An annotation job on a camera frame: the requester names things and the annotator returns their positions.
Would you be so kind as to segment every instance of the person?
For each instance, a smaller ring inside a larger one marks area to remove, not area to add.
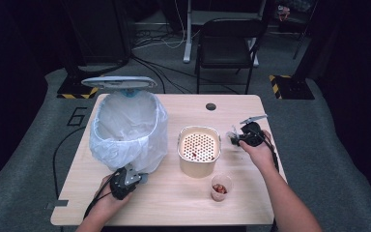
[[[271,144],[270,133],[266,130],[263,132],[268,143]],[[249,154],[264,178],[279,231],[322,231],[318,220],[279,175],[273,163],[271,149],[267,144],[263,142],[257,147],[251,147],[244,141],[240,141],[240,146]],[[100,186],[107,179],[108,177],[103,178]],[[106,187],[102,195],[108,192],[110,187]],[[112,194],[106,195],[93,207],[76,231],[101,231],[104,225],[129,202],[131,196],[132,192],[125,199],[118,200]]]

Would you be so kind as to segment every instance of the small cup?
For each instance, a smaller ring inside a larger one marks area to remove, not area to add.
[[[233,189],[231,178],[224,174],[213,176],[211,181],[211,196],[214,201],[223,201]]]

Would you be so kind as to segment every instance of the table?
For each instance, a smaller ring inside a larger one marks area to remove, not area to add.
[[[191,0],[188,0],[187,6],[187,20],[186,20],[186,41],[185,41],[185,56],[183,58],[184,63],[189,63],[191,57],[191,25],[203,25],[205,22],[219,18],[219,17],[242,17],[242,18],[261,18],[265,8],[266,0],[261,0],[261,7],[258,13],[230,13],[230,12],[208,12],[208,11],[193,11],[191,8]],[[253,38],[249,45],[255,44],[255,38]],[[254,67],[258,67],[258,57],[254,57]]]
[[[71,170],[59,200],[68,205],[55,207],[51,222],[55,225],[78,225],[100,186],[101,179],[111,171],[92,157],[89,149],[90,124],[97,107],[104,99],[100,95],[77,148]],[[273,212],[264,180],[240,147],[226,138],[232,125],[252,116],[264,114],[258,96],[253,95],[157,95],[166,108],[168,121],[168,154],[158,169],[149,175],[146,184],[138,185],[129,203],[108,222],[108,225],[175,226],[175,225],[249,225],[271,224]],[[216,110],[206,109],[214,103]],[[271,132],[267,118],[257,121]],[[214,128],[221,136],[221,156],[214,172],[205,178],[188,177],[180,169],[177,154],[178,135],[187,126]],[[280,173],[286,179],[282,164]],[[211,178],[226,173],[234,187],[222,202],[210,196]]]

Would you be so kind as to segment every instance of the open lid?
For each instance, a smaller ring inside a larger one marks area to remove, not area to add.
[[[153,88],[157,83],[146,76],[103,76],[82,80],[82,84],[100,89],[139,90]]]

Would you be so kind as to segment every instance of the trash bag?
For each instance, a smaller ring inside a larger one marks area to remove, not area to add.
[[[131,163],[140,173],[152,173],[167,154],[167,123],[168,114],[154,94],[115,92],[99,105],[90,150],[112,171]]]

